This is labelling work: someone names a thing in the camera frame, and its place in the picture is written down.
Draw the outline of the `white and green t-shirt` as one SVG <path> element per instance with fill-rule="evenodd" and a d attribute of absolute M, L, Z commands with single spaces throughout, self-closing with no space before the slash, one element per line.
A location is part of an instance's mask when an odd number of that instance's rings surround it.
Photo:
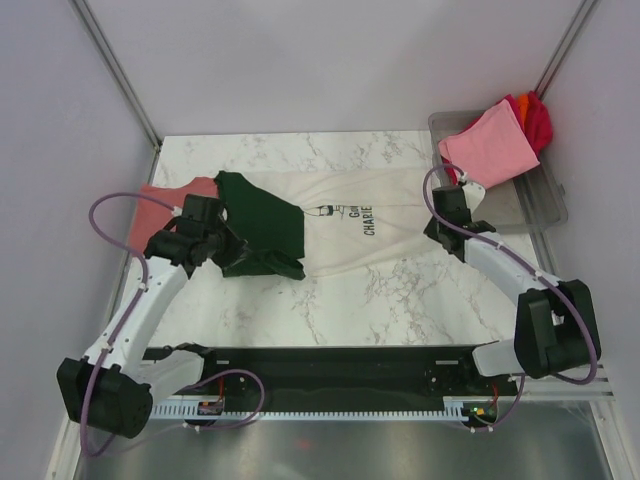
<path fill-rule="evenodd" d="M 424 229 L 423 168 L 227 172 L 215 178 L 249 249 L 228 277 L 330 276 L 438 250 Z"/>

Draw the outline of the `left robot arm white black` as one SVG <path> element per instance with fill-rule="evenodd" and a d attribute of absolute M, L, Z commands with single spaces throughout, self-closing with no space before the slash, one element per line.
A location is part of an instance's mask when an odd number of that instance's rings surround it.
<path fill-rule="evenodd" d="M 208 393 L 225 373 L 210 347 L 184 343 L 147 365 L 143 357 L 160 320 L 194 272 L 207 262 L 225 269 L 248 248 L 226 222 L 224 203 L 189 194 L 170 220 L 131 252 L 141 266 L 136 286 L 79 359 L 66 358 L 56 377 L 66 412 L 83 435 L 90 428 L 132 439 L 161 401 L 185 390 Z"/>

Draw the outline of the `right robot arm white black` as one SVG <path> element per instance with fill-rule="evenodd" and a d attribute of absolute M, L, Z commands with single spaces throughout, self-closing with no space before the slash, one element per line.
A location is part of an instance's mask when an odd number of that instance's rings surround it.
<path fill-rule="evenodd" d="M 511 250 L 492 225 L 475 222 L 472 190 L 466 184 L 427 194 L 432 219 L 424 234 L 497 286 L 514 304 L 516 320 L 511 339 L 474 348 L 473 359 L 458 368 L 460 386 L 481 393 L 503 374 L 591 383 L 601 346 L 589 288 L 538 269 Z"/>

